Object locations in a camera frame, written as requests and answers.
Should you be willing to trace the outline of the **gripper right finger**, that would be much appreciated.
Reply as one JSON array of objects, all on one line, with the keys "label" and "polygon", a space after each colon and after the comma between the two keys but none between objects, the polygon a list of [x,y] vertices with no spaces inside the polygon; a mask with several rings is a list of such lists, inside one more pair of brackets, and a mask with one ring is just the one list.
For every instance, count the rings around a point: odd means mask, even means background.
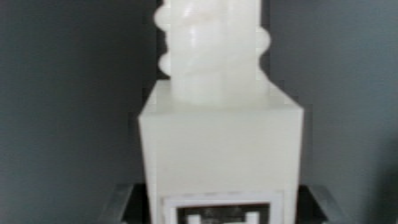
[{"label": "gripper right finger", "polygon": [[298,187],[294,224],[353,224],[323,186]]}]

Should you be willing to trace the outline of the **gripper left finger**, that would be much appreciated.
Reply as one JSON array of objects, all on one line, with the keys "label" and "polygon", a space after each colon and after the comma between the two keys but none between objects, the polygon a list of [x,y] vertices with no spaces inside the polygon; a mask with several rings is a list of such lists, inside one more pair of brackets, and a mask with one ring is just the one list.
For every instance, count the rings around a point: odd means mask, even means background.
[{"label": "gripper left finger", "polygon": [[143,183],[115,185],[95,224],[149,224]]}]

